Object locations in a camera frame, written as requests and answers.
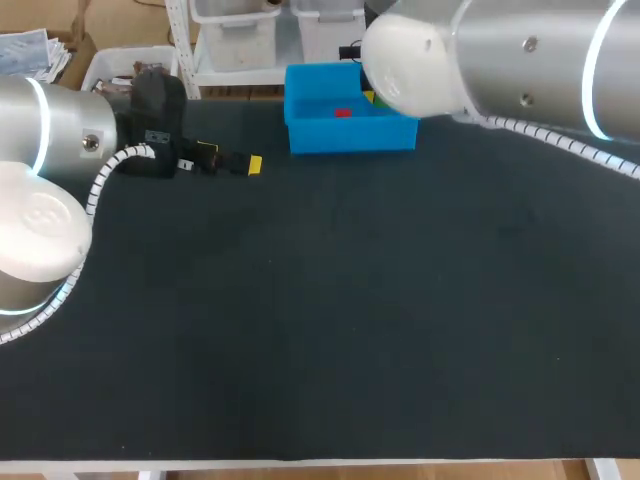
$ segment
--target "yellow block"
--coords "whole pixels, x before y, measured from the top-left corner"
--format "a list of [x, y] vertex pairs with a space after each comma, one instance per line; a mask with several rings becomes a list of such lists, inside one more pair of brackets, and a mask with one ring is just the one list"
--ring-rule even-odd
[[251, 155], [251, 163], [249, 163], [249, 176], [260, 175], [262, 171], [262, 157]]

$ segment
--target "black cable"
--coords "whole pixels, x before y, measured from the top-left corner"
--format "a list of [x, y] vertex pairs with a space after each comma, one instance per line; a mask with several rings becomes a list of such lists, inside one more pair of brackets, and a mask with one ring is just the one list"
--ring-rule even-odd
[[[143, 2], [141, 0], [132, 1], [133, 3], [137, 3], [138, 5], [142, 5], [143, 7], [164, 8], [165, 10], [167, 9], [167, 7], [165, 7], [164, 5], [160, 5], [159, 3]], [[169, 27], [169, 30], [167, 31], [167, 43], [172, 47], [176, 46], [175, 42], [171, 40], [171, 27]]]
[[143, 7], [167, 8], [159, 3], [142, 2], [140, 0], [133, 0], [133, 3], [137, 3], [138, 5], [142, 5]]

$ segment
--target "black table surface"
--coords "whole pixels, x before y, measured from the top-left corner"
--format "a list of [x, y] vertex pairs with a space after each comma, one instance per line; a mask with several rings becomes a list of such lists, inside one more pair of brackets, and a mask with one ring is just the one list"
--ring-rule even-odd
[[640, 456], [640, 184], [512, 133], [109, 181], [63, 309], [0, 348], [0, 459]]

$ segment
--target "white shelf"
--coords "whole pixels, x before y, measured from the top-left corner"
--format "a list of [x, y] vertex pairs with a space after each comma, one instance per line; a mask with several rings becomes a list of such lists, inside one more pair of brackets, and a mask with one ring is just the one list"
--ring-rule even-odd
[[234, 85], [284, 85], [289, 65], [304, 63], [298, 19], [288, 8], [282, 9], [276, 25], [277, 66], [263, 70], [216, 72], [211, 65], [202, 32], [194, 53], [195, 83], [200, 87], [226, 87]]

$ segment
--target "cardboard box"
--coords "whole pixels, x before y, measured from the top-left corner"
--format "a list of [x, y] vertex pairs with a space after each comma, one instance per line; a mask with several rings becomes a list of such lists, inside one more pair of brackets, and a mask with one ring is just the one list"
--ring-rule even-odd
[[[62, 76], [56, 82], [56, 85], [69, 88], [71, 90], [80, 90], [84, 76], [87, 73], [91, 60], [96, 54], [96, 45], [93, 43], [91, 35], [85, 31], [85, 13], [89, 7], [91, 0], [78, 0], [78, 10], [76, 18], [71, 27], [67, 31], [48, 30], [49, 38], [58, 38], [64, 42], [67, 49], [74, 53], [73, 58], [67, 64], [62, 72]], [[4, 31], [0, 33], [16, 33], [15, 31]]]

